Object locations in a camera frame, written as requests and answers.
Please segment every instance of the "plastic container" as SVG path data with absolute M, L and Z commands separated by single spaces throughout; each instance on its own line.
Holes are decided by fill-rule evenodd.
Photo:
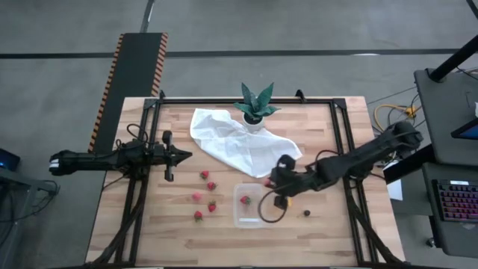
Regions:
M 240 199 L 244 196 L 248 196 L 251 199 L 249 205 L 244 205 L 240 202 Z M 264 222 L 257 212 L 261 198 L 261 184 L 247 183 L 234 186 L 234 225 L 237 228 L 257 229 L 264 226 Z

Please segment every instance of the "wooden tabletop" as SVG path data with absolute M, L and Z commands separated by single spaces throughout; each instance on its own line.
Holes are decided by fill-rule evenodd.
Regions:
M 126 98 L 117 130 L 117 138 L 131 140 L 125 130 L 139 123 L 144 98 Z M 346 97 L 356 146 L 373 139 L 364 97 Z M 266 128 L 275 135 L 294 141 L 303 154 L 296 168 L 303 170 L 322 149 L 336 150 L 328 105 L 277 105 L 282 110 L 268 117 Z M 356 265 L 344 186 L 338 184 L 320 192 L 307 191 L 293 198 L 284 219 L 262 229 L 238 229 L 233 221 L 233 189 L 240 183 L 261 183 L 218 161 L 202 151 L 190 137 L 190 121 L 195 108 L 226 109 L 241 122 L 241 112 L 231 105 L 162 105 L 156 134 L 173 132 L 174 145 L 193 156 L 173 168 L 174 182 L 164 180 L 164 166 L 152 168 L 143 216 L 137 266 L 327 266 Z M 341 127 L 342 137 L 345 132 Z M 208 191 L 199 172 L 210 171 L 218 184 Z M 105 184 L 117 179 L 119 172 L 108 172 Z M 128 180 L 108 187 L 101 196 L 96 222 L 87 254 L 94 260 L 108 245 L 120 227 Z M 370 176 L 364 181 L 373 228 L 390 248 L 403 259 L 403 250 L 385 182 Z M 203 194 L 193 201 L 194 192 Z M 208 201 L 217 201 L 210 213 Z M 310 217 L 303 217 L 304 210 Z M 204 220 L 196 223 L 193 214 L 200 210 Z M 278 216 L 272 205 L 265 211 Z M 367 253 L 363 236 L 362 245 Z M 127 241 L 125 256 L 129 253 Z

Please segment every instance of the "concrete floor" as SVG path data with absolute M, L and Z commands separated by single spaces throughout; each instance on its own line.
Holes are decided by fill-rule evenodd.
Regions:
M 0 0 L 0 53 L 112 52 L 118 35 L 138 32 L 146 0 Z M 148 31 L 170 34 L 168 51 L 248 49 L 459 48 L 476 34 L 465 0 L 160 0 Z M 168 96 L 236 96 L 276 83 L 277 96 L 365 96 L 373 101 L 412 87 L 413 71 L 449 55 L 167 58 L 161 88 Z M 48 159 L 84 151 L 111 59 L 0 60 L 0 147 L 22 157 L 19 172 L 54 179 L 61 193 L 27 229 L 18 268 L 84 261 L 104 173 L 54 178 Z M 478 67 L 474 56 L 463 68 Z M 416 90 L 375 102 L 408 105 Z M 385 125 L 386 112 L 380 114 Z M 419 114 L 417 122 L 423 119 Z M 418 128 L 426 136 L 426 124 Z M 397 214 L 408 261 L 475 268 L 424 246 L 428 220 Z

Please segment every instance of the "keyboard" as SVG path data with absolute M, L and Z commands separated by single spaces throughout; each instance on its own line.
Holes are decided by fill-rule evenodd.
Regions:
M 478 222 L 478 185 L 471 182 L 438 180 L 435 191 L 445 221 Z

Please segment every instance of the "red strawberry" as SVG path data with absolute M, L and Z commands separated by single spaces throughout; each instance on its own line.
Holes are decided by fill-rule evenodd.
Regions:
M 208 205 L 209 212 L 216 210 L 216 201 L 210 201 Z
M 208 190 L 213 191 L 217 187 L 217 184 L 214 182 L 208 183 Z
M 264 180 L 264 186 L 269 187 L 271 185 L 272 185 L 272 180 L 270 180 L 270 178 L 266 178 L 266 180 Z
M 199 201 L 199 200 L 201 200 L 201 197 L 202 197 L 202 194 L 200 194 L 199 192 L 195 192 L 195 193 L 193 194 L 193 200 L 194 200 L 194 201 Z
M 202 220 L 202 213 L 200 211 L 196 211 L 196 213 L 194 213 L 194 220 L 196 222 L 199 222 Z
M 248 196 L 244 196 L 240 199 L 240 202 L 244 205 L 250 205 L 252 201 Z
M 208 177 L 209 177 L 209 171 L 202 171 L 199 176 L 201 177 L 201 179 L 204 179 L 204 180 L 207 180 Z

